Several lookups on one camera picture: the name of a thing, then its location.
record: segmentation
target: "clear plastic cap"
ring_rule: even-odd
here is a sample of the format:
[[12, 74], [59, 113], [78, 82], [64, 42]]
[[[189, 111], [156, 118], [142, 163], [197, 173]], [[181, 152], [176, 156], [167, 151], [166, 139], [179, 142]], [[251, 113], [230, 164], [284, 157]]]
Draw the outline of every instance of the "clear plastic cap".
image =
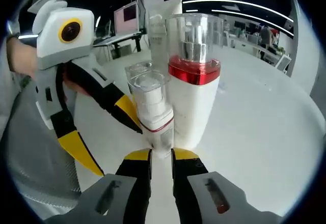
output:
[[155, 117], [166, 111], [168, 78], [152, 69], [151, 62], [141, 62], [126, 68], [128, 85], [143, 118]]
[[166, 19], [166, 28], [169, 58], [207, 63], [212, 59], [214, 33], [220, 31], [222, 36], [223, 21], [208, 14], [176, 14]]

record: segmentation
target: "desk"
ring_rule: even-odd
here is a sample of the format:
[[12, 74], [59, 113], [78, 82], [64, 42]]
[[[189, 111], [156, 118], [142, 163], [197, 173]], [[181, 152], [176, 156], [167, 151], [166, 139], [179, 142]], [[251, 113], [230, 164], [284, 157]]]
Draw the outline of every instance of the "desk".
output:
[[230, 38], [236, 38], [236, 34], [229, 33]]
[[119, 42], [123, 42], [128, 39], [135, 39], [137, 52], [140, 52], [141, 51], [141, 45], [140, 45], [141, 37], [142, 37], [141, 32], [129, 33], [129, 34], [125, 34], [125, 35], [117, 35], [117, 36], [105, 38], [101, 42], [94, 44], [93, 47], [107, 47], [108, 56], [110, 57], [110, 50], [108, 49], [108, 46], [114, 45], [117, 57], [119, 58], [119, 57], [121, 57], [120, 51], [118, 49]]
[[243, 39], [240, 39], [240, 38], [237, 38], [237, 37], [231, 37], [231, 36], [230, 36], [230, 39], [234, 40], [236, 42], [243, 43], [244, 45], [252, 46], [254, 49], [257, 49], [257, 50], [259, 50], [261, 52], [264, 52], [265, 54], [268, 54], [269, 56], [273, 57], [273, 59], [276, 59], [277, 61], [281, 58], [281, 56], [275, 55], [274, 53], [268, 51], [266, 48], [263, 48], [262, 46], [259, 46], [259, 45], [256, 45], [254, 43], [248, 42], [247, 40], [243, 40]]
[[[105, 65], [126, 94], [124, 67], [150, 60], [142, 51]], [[312, 99], [288, 76], [233, 48], [214, 49], [220, 86], [201, 142], [195, 148], [209, 171], [240, 187], [249, 204], [284, 216], [310, 182], [324, 148], [326, 122]], [[105, 173], [115, 173], [130, 151], [146, 147], [141, 135], [78, 94], [75, 124]], [[172, 195], [171, 159], [152, 161], [146, 223], [179, 223]], [[82, 191], [99, 177], [76, 162]]]

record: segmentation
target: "ceiling light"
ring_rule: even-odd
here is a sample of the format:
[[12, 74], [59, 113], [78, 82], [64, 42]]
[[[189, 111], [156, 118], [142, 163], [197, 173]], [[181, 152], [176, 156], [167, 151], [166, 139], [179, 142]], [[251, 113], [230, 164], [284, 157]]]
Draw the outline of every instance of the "ceiling light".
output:
[[289, 32], [288, 30], [286, 30], [286, 29], [284, 29], [284, 28], [282, 28], [282, 27], [280, 27], [280, 26], [278, 26], [277, 24], [274, 24], [274, 23], [272, 23], [272, 22], [269, 22], [269, 21], [267, 21], [267, 20], [264, 20], [264, 19], [261, 19], [261, 18], [258, 18], [258, 17], [255, 17], [255, 16], [252, 16], [252, 15], [241, 14], [241, 13], [232, 12], [232, 11], [225, 11], [225, 10], [215, 10], [215, 9], [212, 9], [212, 12], [238, 14], [238, 15], [242, 15], [242, 16], [246, 16], [246, 17], [250, 17], [250, 18], [258, 19], [258, 20], [260, 20], [260, 21], [264, 21], [264, 22], [266, 22], [266, 23], [268, 23], [268, 24], [274, 25], [274, 26], [276, 26], [277, 28], [283, 30], [284, 32], [290, 34], [291, 36], [294, 36], [293, 33]]
[[96, 24], [95, 24], [95, 28], [98, 27], [98, 24], [99, 24], [99, 22], [100, 22], [100, 19], [101, 19], [101, 16], [99, 16], [99, 17], [97, 18], [97, 21], [96, 21]]
[[191, 1], [184, 1], [183, 4], [199, 3], [199, 2], [229, 2], [229, 3], [236, 3], [236, 4], [246, 4], [246, 5], [250, 5], [250, 6], [254, 6], [254, 7], [257, 7], [257, 8], [261, 8], [261, 9], [271, 11], [271, 12], [273, 12], [275, 14], [278, 14], [278, 15], [286, 18], [287, 20], [293, 22], [293, 19], [285, 16], [284, 14], [276, 12], [273, 9], [269, 9], [269, 8], [266, 8], [264, 6], [260, 6], [260, 5], [257, 5], [257, 4], [252, 4], [252, 3], [247, 3], [247, 2], [237, 1], [237, 0], [191, 0]]
[[31, 35], [21, 35], [18, 37], [18, 39], [25, 39], [25, 38], [34, 38], [34, 37], [38, 37], [38, 34], [31, 34]]
[[233, 11], [240, 11], [239, 7], [237, 5], [229, 6], [229, 5], [222, 5], [223, 8]]

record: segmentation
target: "gray gripper base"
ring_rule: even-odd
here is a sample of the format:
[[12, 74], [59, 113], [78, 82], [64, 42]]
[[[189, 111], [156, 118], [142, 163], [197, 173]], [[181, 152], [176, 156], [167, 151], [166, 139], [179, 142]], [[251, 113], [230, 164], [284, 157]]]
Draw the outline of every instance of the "gray gripper base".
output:
[[47, 224], [123, 224], [135, 177], [106, 174], [83, 192], [75, 208], [47, 219]]
[[[188, 176], [196, 195], [202, 216], [202, 224], [217, 223], [280, 223], [281, 217], [272, 212], [261, 212], [247, 203], [245, 192], [217, 172]], [[229, 206], [219, 213], [219, 205]]]

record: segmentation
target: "chair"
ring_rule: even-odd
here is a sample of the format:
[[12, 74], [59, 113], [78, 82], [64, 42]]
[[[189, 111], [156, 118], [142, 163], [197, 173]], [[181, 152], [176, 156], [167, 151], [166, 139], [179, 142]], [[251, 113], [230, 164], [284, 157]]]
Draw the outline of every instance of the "chair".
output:
[[279, 61], [276, 63], [275, 68], [282, 71], [284, 73], [285, 68], [290, 64], [291, 58], [287, 55], [282, 55], [282, 57], [279, 59]]
[[248, 42], [251, 42], [255, 45], [258, 45], [258, 36], [255, 35], [247, 35]]
[[231, 39], [229, 36], [229, 32], [223, 31], [223, 45], [227, 47], [231, 47]]

